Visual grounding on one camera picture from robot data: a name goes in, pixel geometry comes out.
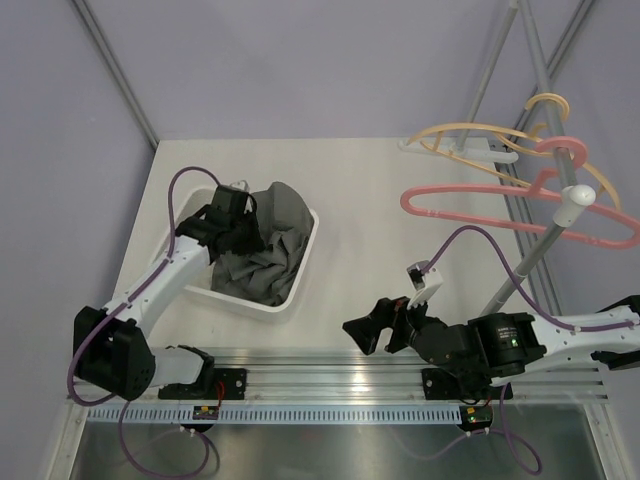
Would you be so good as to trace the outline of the beige wooden hanger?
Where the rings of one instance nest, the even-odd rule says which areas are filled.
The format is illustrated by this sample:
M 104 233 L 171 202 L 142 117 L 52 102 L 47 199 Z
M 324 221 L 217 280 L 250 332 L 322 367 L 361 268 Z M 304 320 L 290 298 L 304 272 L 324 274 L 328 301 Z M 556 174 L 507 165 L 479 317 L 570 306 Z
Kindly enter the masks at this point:
M 570 115 L 570 104 L 564 97 L 555 93 L 539 93 L 532 96 L 525 104 L 525 110 L 526 111 L 533 110 L 533 107 L 535 107 L 538 103 L 541 103 L 541 102 L 551 102 L 553 104 L 556 104 L 556 106 L 559 106 L 561 110 L 561 114 L 560 114 L 561 123 L 568 120 Z M 512 152 L 517 152 L 515 153 L 516 160 L 517 160 L 518 153 L 522 153 L 530 156 L 536 156 L 536 157 L 549 157 L 549 158 L 552 157 L 552 153 L 547 153 L 546 151 L 539 152 L 531 148 L 525 148 L 525 147 L 519 146 L 518 144 L 510 140 L 510 137 L 516 137 L 518 139 L 524 139 L 526 141 L 532 142 L 535 144 L 534 146 L 538 146 L 538 144 L 540 144 L 543 140 L 551 140 L 550 137 L 543 139 L 537 136 L 537 134 L 540 131 L 547 128 L 548 126 L 546 123 L 538 123 L 538 124 L 535 124 L 530 129 L 529 132 L 526 132 L 526 131 L 515 130 L 511 128 L 506 128 L 506 127 L 501 127 L 497 125 L 482 124 L 477 122 L 447 123 L 447 124 L 441 124 L 441 125 L 436 125 L 434 127 L 427 128 L 422 132 L 415 134 L 413 137 L 409 137 L 409 139 L 405 141 L 404 146 L 409 147 L 409 145 L 412 145 L 412 144 L 419 144 L 421 145 L 422 148 L 424 148 L 428 152 L 432 152 L 434 154 L 447 157 L 449 159 L 463 163 L 472 168 L 483 170 L 489 173 L 488 168 L 480 166 L 480 164 L 472 161 L 470 159 L 471 157 L 467 158 L 468 156 L 467 154 L 464 154 L 467 156 L 463 156 L 463 153 L 456 153 L 456 152 L 463 152 L 463 150 L 460 149 L 462 147 L 460 148 L 455 147 L 454 145 L 455 141 L 454 141 L 454 144 L 452 144 L 452 146 L 448 147 L 448 149 L 440 149 L 439 146 L 444 134 L 448 131 L 453 131 L 453 130 L 456 130 L 456 131 L 458 130 L 476 131 L 477 130 L 477 131 L 489 132 L 491 135 L 493 135 L 498 141 L 500 141 Z M 423 140 L 423 138 L 430 137 L 433 135 L 435 135 L 433 142 L 429 143 Z M 613 201 L 615 209 L 617 211 L 622 212 L 622 205 L 621 205 L 621 200 L 620 200 L 618 191 L 613 186 L 613 184 L 609 181 L 609 179 L 602 174 L 600 170 L 598 170 L 595 166 L 591 165 L 587 160 L 585 160 L 582 164 L 580 164 L 579 167 L 574 167 L 574 168 L 576 170 L 578 168 L 583 168 L 587 172 L 589 172 L 599 182 L 599 189 L 596 193 L 596 197 L 606 192 L 611 198 L 611 200 Z M 507 181 L 515 181 L 515 183 L 520 186 L 529 185 L 527 182 L 517 180 L 515 179 L 515 177 L 511 177 L 508 175 L 505 176 L 497 173 L 494 173 L 491 175 L 498 176 L 503 179 L 507 179 Z

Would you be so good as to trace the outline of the grey pleated skirt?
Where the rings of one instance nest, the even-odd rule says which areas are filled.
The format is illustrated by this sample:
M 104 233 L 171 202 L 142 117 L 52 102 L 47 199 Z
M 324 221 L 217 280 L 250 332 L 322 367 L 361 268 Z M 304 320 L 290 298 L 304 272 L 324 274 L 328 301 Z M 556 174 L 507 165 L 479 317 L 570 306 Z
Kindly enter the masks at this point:
M 214 264 L 211 290 L 276 307 L 292 289 L 314 226 L 299 193 L 283 182 L 254 194 L 265 249 L 250 255 L 228 253 Z

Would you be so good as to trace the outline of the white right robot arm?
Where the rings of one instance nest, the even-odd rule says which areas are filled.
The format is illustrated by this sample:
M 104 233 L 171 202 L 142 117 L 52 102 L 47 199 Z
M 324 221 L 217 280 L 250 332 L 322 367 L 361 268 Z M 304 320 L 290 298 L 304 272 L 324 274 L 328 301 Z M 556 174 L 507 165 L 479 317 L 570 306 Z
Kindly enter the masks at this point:
M 638 296 L 555 323 L 526 312 L 498 312 L 456 325 L 430 316 L 425 302 L 382 298 L 368 315 L 342 328 L 366 355 L 391 329 L 388 353 L 410 348 L 427 363 L 421 376 L 428 400 L 495 400 L 518 377 L 569 365 L 639 365 Z

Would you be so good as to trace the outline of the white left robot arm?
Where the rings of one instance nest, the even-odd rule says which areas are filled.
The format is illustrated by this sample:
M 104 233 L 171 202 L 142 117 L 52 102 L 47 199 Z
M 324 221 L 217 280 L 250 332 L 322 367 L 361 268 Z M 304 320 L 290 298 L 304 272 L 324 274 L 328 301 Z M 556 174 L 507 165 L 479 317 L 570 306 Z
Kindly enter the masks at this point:
M 215 360 L 184 345 L 152 349 L 148 338 L 166 308 L 199 273 L 226 253 L 264 250 L 257 202 L 231 186 L 182 222 L 172 222 L 167 250 L 132 287 L 104 307 L 84 307 L 74 319 L 68 386 L 77 379 L 126 401 L 150 387 L 184 388 L 195 398 L 215 388 Z

